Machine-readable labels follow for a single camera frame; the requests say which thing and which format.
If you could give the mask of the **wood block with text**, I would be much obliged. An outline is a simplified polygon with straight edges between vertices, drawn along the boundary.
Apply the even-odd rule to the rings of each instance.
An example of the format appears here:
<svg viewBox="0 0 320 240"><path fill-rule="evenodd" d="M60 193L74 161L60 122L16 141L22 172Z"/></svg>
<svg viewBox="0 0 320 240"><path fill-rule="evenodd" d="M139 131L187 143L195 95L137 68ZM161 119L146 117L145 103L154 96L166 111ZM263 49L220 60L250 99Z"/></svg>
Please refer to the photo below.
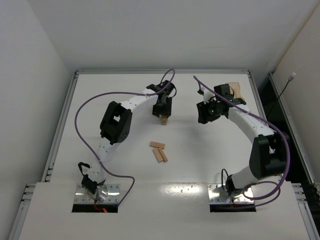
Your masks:
<svg viewBox="0 0 320 240"><path fill-rule="evenodd" d="M166 115L161 115L161 116L160 116L160 119L162 119L162 120L163 120L163 119L167 120L168 117L167 117Z"/></svg>

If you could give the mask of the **amber transparent plastic box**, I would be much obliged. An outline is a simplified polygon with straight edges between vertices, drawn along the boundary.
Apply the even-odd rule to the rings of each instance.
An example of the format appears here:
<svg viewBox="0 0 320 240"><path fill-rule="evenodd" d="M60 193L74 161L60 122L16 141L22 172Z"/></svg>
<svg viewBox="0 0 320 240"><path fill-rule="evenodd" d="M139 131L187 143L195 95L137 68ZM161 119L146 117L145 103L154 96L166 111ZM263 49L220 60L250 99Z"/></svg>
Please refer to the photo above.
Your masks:
<svg viewBox="0 0 320 240"><path fill-rule="evenodd" d="M245 100L241 95L241 87L239 82L227 82L227 84L231 88L231 92L234 95L234 98Z"/></svg>

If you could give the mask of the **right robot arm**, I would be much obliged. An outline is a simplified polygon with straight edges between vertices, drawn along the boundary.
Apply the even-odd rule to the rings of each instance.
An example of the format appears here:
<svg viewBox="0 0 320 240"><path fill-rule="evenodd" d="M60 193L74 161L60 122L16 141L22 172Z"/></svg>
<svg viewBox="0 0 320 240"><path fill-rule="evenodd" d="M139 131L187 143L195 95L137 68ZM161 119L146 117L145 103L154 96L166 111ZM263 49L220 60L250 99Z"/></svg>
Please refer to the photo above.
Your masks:
<svg viewBox="0 0 320 240"><path fill-rule="evenodd" d="M286 179L291 163L289 136L250 112L242 97L228 84L213 89L199 87L203 101L197 103L198 122L207 124L226 117L239 127L252 144L248 166L231 174L225 181L229 195L239 194L262 179L282 175Z"/></svg>

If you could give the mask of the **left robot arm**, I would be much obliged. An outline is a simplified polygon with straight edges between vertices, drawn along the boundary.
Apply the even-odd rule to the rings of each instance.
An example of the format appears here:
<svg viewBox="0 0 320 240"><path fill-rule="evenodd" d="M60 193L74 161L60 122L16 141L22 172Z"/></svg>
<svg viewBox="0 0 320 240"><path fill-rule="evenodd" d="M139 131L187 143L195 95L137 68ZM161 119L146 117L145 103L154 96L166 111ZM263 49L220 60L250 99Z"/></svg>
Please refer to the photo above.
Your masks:
<svg viewBox="0 0 320 240"><path fill-rule="evenodd" d="M161 80L159 84L148 85L141 93L123 92L123 95L132 95L133 97L122 101L111 101L102 117L99 125L100 142L98 150L95 151L88 142L82 137L78 127L78 117L80 111L91 101L107 95L120 94L120 91L106 92L91 97L85 101L76 111L74 117L75 131L80 140L88 147L98 161L98 167L89 165L88 163L80 162L78 167L88 168L86 173L82 173L81 185L84 189L96 196L98 190L105 185L106 178L102 171L116 178L131 179L132 184L129 187L131 190L135 184L135 178L129 175L119 175L110 172L104 161L112 160L119 145L124 142L129 136L133 115L144 110L147 107L152 107L152 115L159 118L162 116L170 117L172 112L172 91L176 91L176 86L172 80Z"/></svg>

